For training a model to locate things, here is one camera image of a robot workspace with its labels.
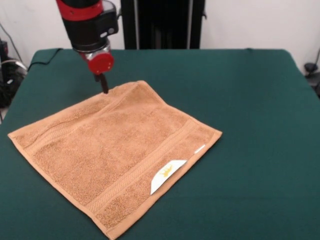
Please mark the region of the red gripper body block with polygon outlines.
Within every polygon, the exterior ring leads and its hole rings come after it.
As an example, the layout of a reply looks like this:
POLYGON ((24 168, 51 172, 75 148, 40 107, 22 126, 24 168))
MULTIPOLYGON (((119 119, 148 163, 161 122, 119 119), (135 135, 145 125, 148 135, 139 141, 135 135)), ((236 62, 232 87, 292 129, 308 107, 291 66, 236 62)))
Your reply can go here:
POLYGON ((95 75, 110 71, 114 65, 114 57, 108 51, 80 53, 80 56, 87 63, 89 70, 95 75))

